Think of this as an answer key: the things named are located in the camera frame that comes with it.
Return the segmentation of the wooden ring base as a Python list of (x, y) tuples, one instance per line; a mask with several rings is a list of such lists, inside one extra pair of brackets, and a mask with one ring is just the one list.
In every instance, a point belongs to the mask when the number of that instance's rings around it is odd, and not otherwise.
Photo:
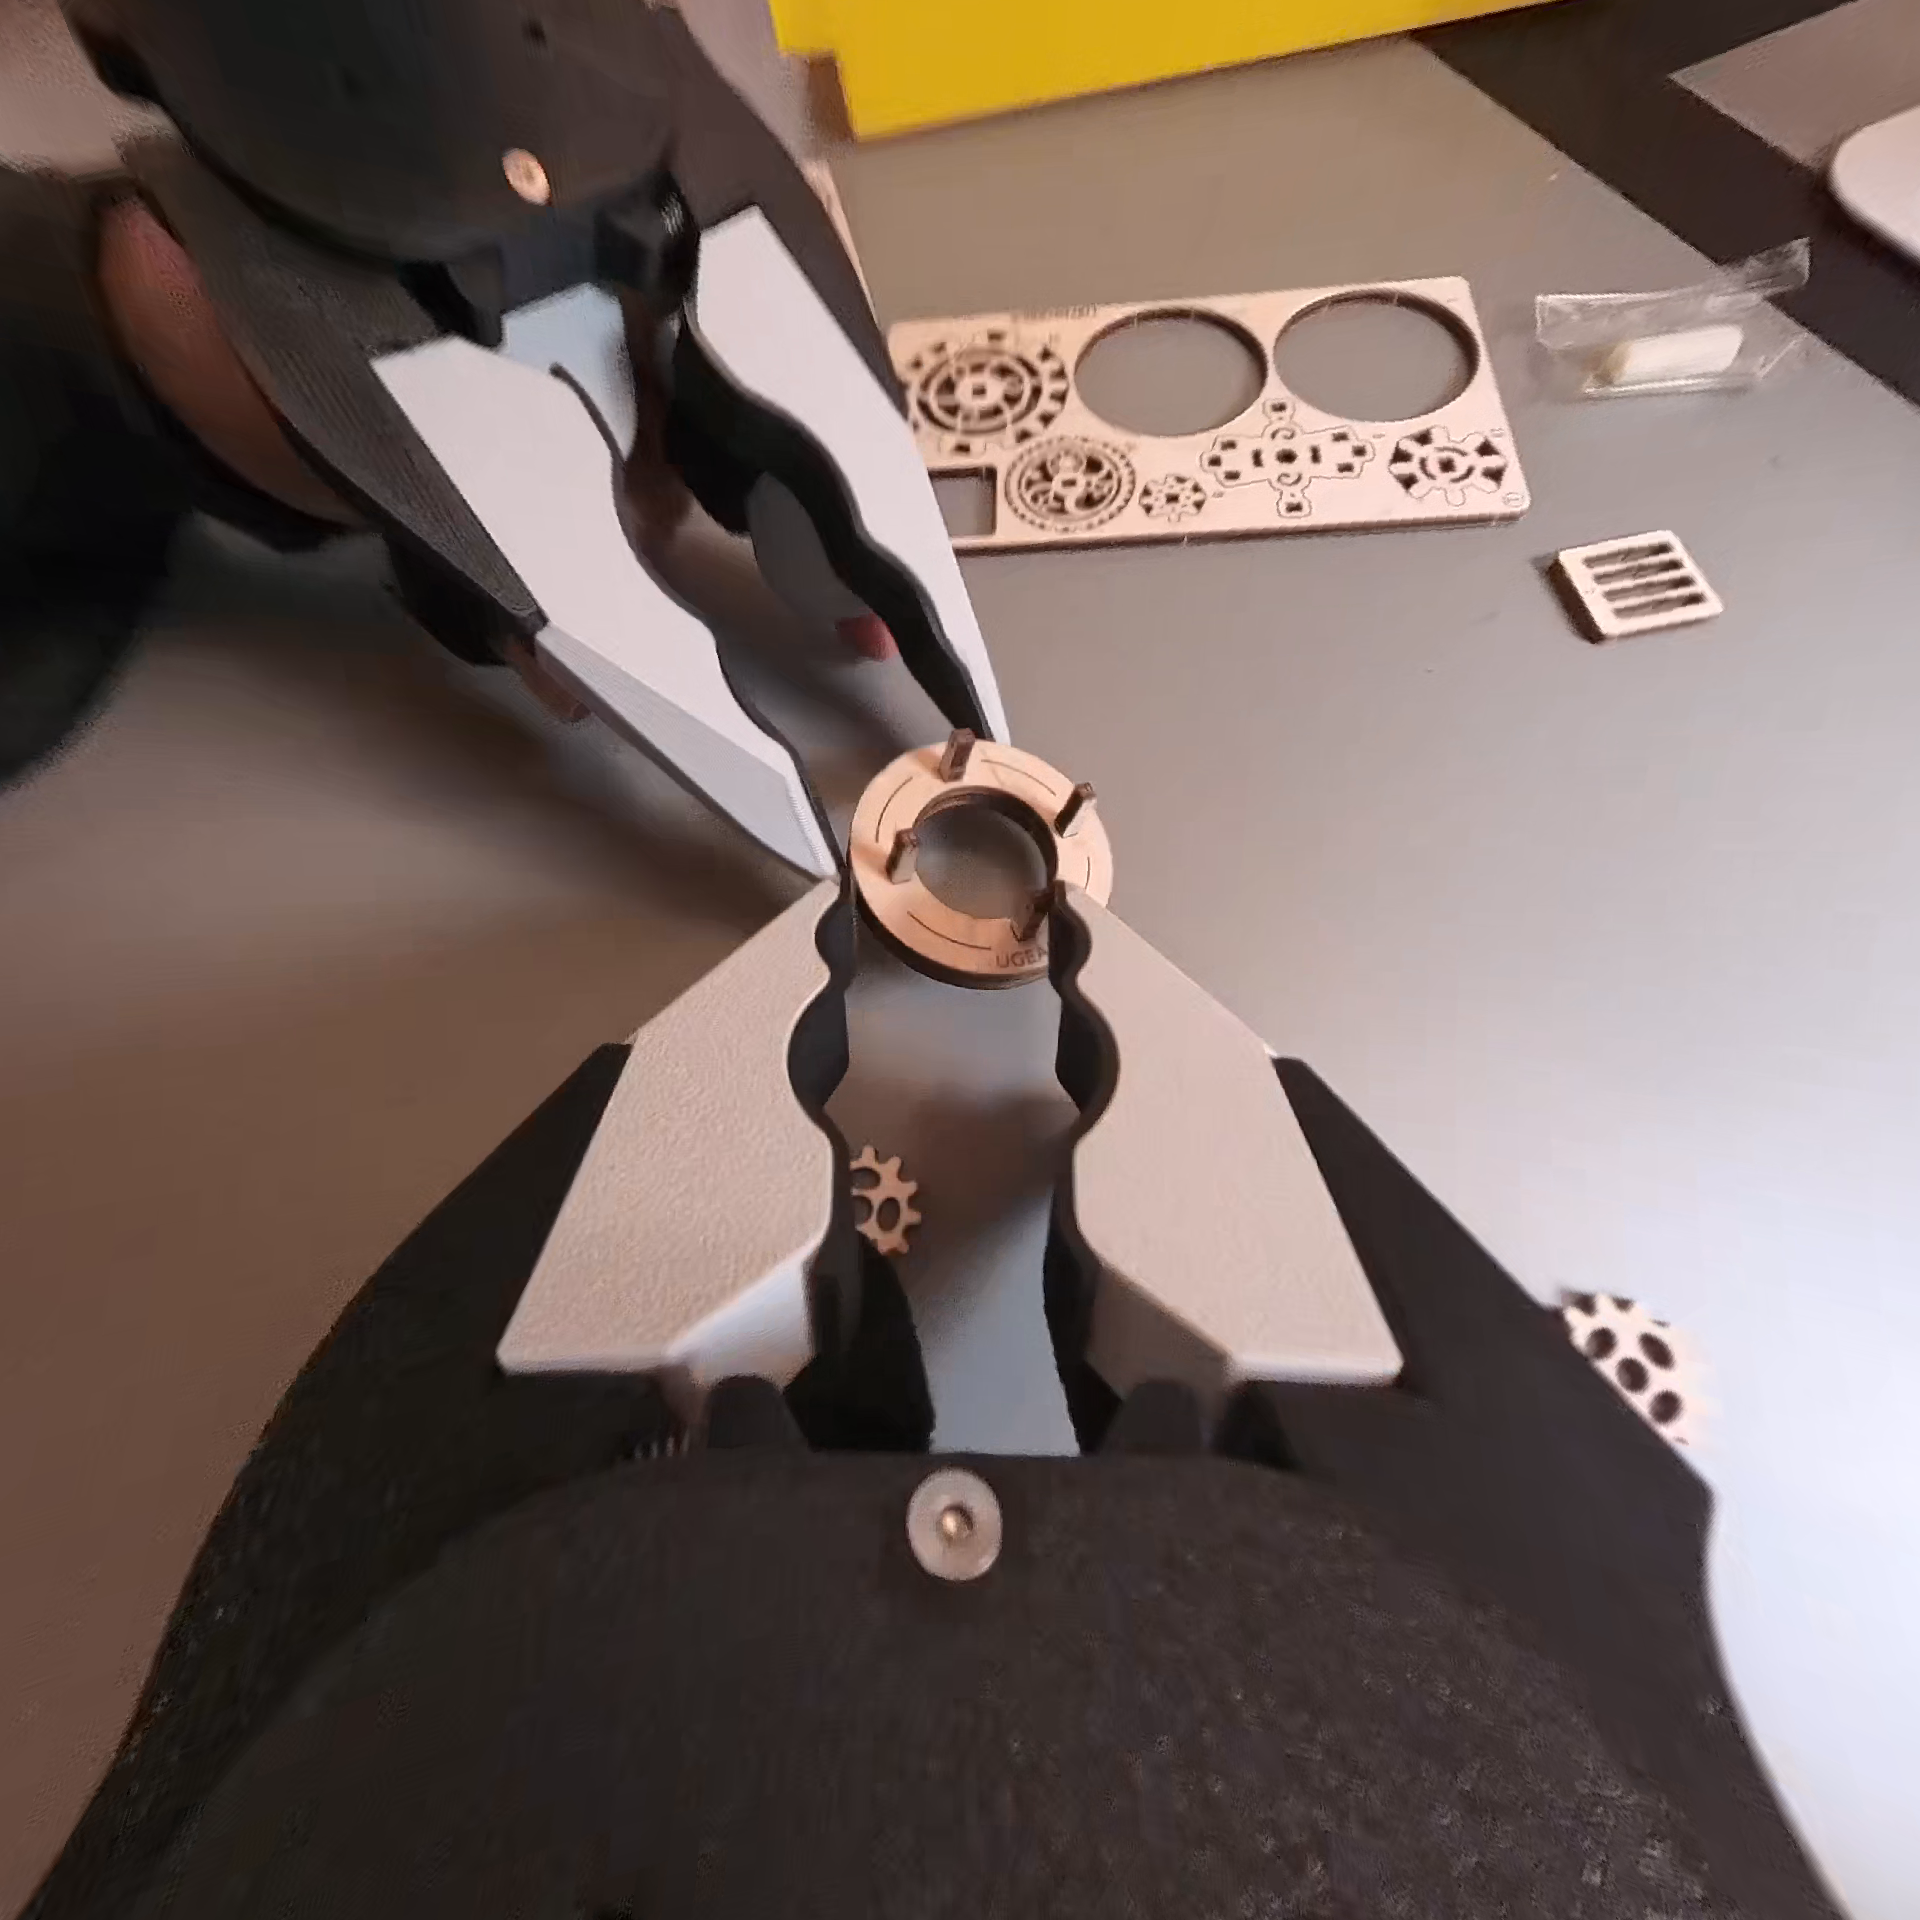
[[(973, 916), (941, 899), (920, 873), (927, 826), (959, 812), (999, 817), (1043, 855), (1043, 890), (1061, 880), (1099, 905), (1112, 897), (1112, 843), (1096, 800), (1077, 834), (1054, 834), (1054, 813), (1078, 781), (1048, 761), (977, 736), (966, 778), (944, 784), (944, 744), (903, 753), (861, 792), (847, 831), (853, 884), (867, 922), (913, 971), (961, 989), (1021, 987), (1048, 971), (1048, 937), (1016, 937), (1031, 904), (1011, 916)], [(909, 882), (889, 882), (881, 863), (900, 828), (919, 831), (919, 866)]]

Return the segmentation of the yellow plastic bin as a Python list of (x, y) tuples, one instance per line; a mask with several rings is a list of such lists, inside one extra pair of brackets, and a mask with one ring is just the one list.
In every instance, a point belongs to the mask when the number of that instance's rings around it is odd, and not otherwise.
[(1517, 7), (772, 2), (771, 16), (785, 55), (831, 64), (854, 138), (894, 138)]

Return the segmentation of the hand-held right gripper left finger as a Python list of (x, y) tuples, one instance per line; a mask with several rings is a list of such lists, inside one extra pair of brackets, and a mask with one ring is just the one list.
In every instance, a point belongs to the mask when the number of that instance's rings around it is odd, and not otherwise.
[(532, 1275), (507, 1377), (649, 1377), (679, 1412), (790, 1386), (856, 1331), (851, 892), (825, 880), (631, 1035)]

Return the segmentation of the small slotted wooden frame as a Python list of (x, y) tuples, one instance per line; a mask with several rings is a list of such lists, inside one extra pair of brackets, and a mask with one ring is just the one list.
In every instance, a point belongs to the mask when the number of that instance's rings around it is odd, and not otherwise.
[(1670, 531), (1561, 548), (1549, 576), (1593, 642), (1676, 633), (1724, 613), (1704, 572)]

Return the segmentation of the small wooden gear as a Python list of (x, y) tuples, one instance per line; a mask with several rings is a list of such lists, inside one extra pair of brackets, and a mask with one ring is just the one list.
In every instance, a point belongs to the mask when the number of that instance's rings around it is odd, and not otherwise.
[(856, 1234), (881, 1257), (908, 1256), (920, 1225), (920, 1184), (905, 1176), (897, 1156), (881, 1156), (872, 1144), (854, 1153), (847, 1178)]
[(1566, 1292), (1567, 1345), (1670, 1449), (1691, 1452), (1708, 1393), (1691, 1337), (1635, 1298)]

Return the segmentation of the white wax block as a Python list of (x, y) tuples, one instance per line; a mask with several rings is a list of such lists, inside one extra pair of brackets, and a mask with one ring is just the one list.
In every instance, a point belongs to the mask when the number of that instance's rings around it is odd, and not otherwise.
[(1593, 394), (1718, 391), (1741, 376), (1744, 327), (1715, 322), (1621, 338), (1588, 367)]

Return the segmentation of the black desk mat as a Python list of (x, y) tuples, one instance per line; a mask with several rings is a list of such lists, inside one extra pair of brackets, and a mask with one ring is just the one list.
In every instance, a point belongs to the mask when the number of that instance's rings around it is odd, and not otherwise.
[(1916, 322), (1916, 265), (1837, 211), (1813, 168), (1678, 80), (1835, 4), (1539, 4), (1428, 28), (1422, 49), (1694, 252), (1734, 258), (1809, 241), (1792, 313)]

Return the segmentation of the person's left hand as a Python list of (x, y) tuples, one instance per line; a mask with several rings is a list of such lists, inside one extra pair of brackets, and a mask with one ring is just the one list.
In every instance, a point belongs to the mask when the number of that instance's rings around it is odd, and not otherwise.
[(222, 469), (309, 520), (358, 524), (281, 433), (225, 341), (198, 271), (142, 199), (119, 199), (102, 212), (97, 283), (133, 370)]

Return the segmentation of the white flat device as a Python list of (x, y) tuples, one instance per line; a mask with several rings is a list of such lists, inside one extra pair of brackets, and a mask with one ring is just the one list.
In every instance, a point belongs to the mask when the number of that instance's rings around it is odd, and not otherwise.
[(1888, 250), (1918, 264), (1920, 109), (1909, 108), (1846, 136), (1831, 156), (1837, 207)]

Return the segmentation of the clear plastic bag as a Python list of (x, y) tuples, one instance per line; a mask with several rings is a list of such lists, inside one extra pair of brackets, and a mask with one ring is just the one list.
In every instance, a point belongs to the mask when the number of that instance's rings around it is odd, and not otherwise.
[[(1736, 264), (1715, 267), (1708, 280), (1655, 293), (1536, 295), (1533, 341), (1561, 386), (1585, 400), (1657, 399), (1688, 394), (1744, 394), (1792, 361), (1801, 336), (1781, 301), (1808, 289), (1809, 243), (1789, 241)], [(1588, 391), (1593, 356), (1647, 332), (1688, 329), (1715, 322), (1744, 327), (1741, 376), (1718, 391)]]

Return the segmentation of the wooden parts board round holes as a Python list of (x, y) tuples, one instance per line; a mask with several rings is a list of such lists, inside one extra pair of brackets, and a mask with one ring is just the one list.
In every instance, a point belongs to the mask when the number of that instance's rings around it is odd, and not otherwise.
[[(1275, 347), (1343, 304), (1419, 315), (1463, 352), (1453, 399), (1343, 417), (1296, 394)], [(1094, 347), (1191, 320), (1259, 361), (1256, 396), (1191, 434), (1145, 434), (1084, 394)], [(1397, 533), (1510, 521), (1528, 508), (1472, 289), (1461, 276), (1340, 281), (1173, 301), (1073, 304), (900, 320), (887, 346), (927, 476), (989, 491), (958, 555), (1112, 545)]]

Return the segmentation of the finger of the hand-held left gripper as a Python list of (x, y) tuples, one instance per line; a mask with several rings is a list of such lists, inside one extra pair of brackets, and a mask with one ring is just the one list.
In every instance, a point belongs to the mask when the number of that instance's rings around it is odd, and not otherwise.
[(759, 209), (704, 231), (676, 399), (748, 477), (759, 567), (837, 625), (872, 613), (952, 730), (1001, 739), (1001, 692), (941, 508), (889, 385)]
[(736, 697), (709, 625), (619, 520), (637, 403), (617, 300), (575, 287), (512, 311), (500, 347), (443, 336), (372, 370), (535, 597), (543, 668), (782, 863), (837, 879), (790, 751)]

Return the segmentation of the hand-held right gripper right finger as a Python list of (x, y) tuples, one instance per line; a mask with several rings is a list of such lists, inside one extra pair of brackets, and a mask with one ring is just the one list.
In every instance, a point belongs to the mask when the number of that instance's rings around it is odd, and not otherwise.
[(1153, 1383), (1205, 1418), (1251, 1383), (1393, 1383), (1401, 1347), (1270, 1047), (1062, 880), (1046, 971), (1072, 1105), (1046, 1333), (1073, 1431)]

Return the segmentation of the person's left forearm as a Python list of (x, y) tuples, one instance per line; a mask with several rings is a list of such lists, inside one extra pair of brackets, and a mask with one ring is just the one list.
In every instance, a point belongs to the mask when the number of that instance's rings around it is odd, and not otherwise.
[(102, 183), (1, 175), (1, 779), (56, 756), (123, 663), (191, 508), (173, 421), (116, 344)]

